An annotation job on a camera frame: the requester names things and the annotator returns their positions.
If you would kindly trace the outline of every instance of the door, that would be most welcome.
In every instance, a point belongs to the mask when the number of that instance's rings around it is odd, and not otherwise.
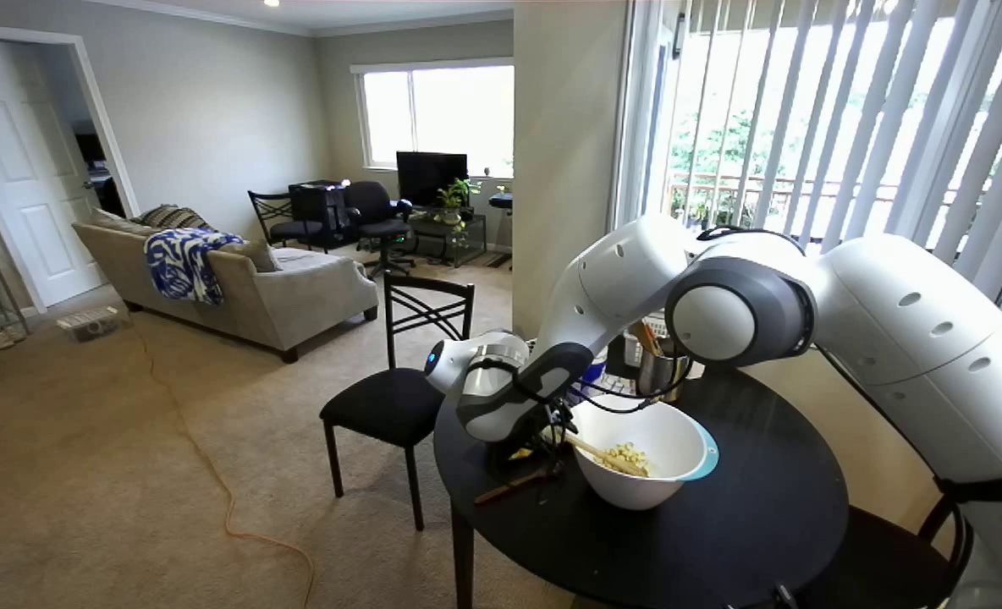
[[[36,313],[102,285],[70,229],[82,211],[86,173],[32,47],[0,45],[0,238]]]

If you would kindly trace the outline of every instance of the sofa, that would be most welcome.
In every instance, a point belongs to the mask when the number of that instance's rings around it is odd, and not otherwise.
[[[199,306],[154,291],[143,257],[152,226],[92,217],[73,229],[128,309],[275,350],[285,362],[342,322],[377,317],[377,285],[345,257],[267,245],[210,250],[222,298]]]

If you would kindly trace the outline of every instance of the window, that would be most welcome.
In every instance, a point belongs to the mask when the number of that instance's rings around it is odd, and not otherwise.
[[[362,67],[366,167],[397,150],[468,154],[469,173],[510,177],[510,63]]]

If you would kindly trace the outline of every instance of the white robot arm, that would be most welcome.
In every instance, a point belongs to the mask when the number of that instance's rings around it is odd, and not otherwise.
[[[457,391],[469,437],[523,440],[612,336],[661,309],[697,362],[751,365],[817,343],[976,528],[951,606],[1002,606],[1002,313],[910,239],[863,238],[810,262],[772,234],[693,239],[643,217],[565,266],[535,344],[444,343],[427,374]]]

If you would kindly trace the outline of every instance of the round black table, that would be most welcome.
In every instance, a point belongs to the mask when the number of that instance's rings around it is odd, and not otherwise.
[[[434,455],[453,507],[457,606],[475,600],[475,533],[529,572],[609,606],[725,609],[820,577],[849,516],[823,437],[739,374],[685,387],[676,407],[708,427],[720,464],[658,512],[598,502],[571,462],[548,481],[475,503],[513,472],[496,468],[444,407]]]

